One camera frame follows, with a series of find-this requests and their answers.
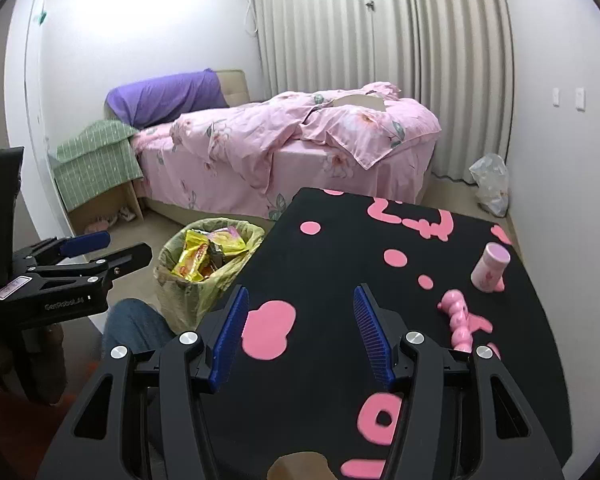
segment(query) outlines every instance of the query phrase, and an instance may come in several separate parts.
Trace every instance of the bed sheet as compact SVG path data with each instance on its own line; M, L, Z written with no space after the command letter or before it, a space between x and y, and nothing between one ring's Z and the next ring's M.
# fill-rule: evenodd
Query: bed sheet
M139 195L183 208L277 220L302 187L316 187L414 203L435 140L426 139L364 170L338 148L291 140L273 155L269 189L262 194L229 165L211 166L175 146L171 137L151 140L138 156L144 180Z

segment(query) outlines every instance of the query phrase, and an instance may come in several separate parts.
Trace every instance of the jeans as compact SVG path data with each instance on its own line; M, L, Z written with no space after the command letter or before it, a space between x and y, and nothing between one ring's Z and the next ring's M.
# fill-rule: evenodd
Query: jeans
M117 302L109 312L102 334L102 355L118 345L134 354L158 350L174 337L160 314L144 301L128 298Z

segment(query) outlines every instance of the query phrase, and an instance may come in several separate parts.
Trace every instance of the yellow snack wrapper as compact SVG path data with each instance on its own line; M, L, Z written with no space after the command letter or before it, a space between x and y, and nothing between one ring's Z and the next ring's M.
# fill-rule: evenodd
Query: yellow snack wrapper
M189 282L202 282L205 276L200 273L200 269L208 265L208 248L209 239L205 235L193 230L187 231L184 249L171 273Z
M209 240L220 246L224 256L227 256L229 259L247 252L247 245L240 236L238 229L233 226L216 229L207 236Z

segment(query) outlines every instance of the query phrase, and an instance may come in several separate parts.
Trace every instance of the trash can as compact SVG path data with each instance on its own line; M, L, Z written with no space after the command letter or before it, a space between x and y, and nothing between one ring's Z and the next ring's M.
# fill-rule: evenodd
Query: trash can
M236 256L203 282L193 283L171 273L184 248L187 230L211 232L229 226L235 227L240 233L246 243L246 253ZM164 245L154 267L155 291L160 303L156 305L156 309L171 330L179 334L197 328L216 299L232 284L238 272L260 246L264 236L263 228L245 221L206 218L187 225Z

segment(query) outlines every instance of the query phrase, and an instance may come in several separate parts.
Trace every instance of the trash bag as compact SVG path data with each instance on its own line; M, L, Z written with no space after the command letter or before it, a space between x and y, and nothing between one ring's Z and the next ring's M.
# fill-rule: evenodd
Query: trash bag
M175 267L189 229L215 231L222 227L234 226L247 245L247 252L213 272L203 282L189 282L175 276ZM264 239L264 229L245 221L228 218L206 218L181 229L169 240L158 254L154 267L155 293L160 304L156 310L162 314L167 324L176 334L195 330L204 315L211 309L216 299L231 285L238 272L249 261Z
M509 207L509 171L496 153L487 153L469 168L478 183L476 196L480 206L503 217Z

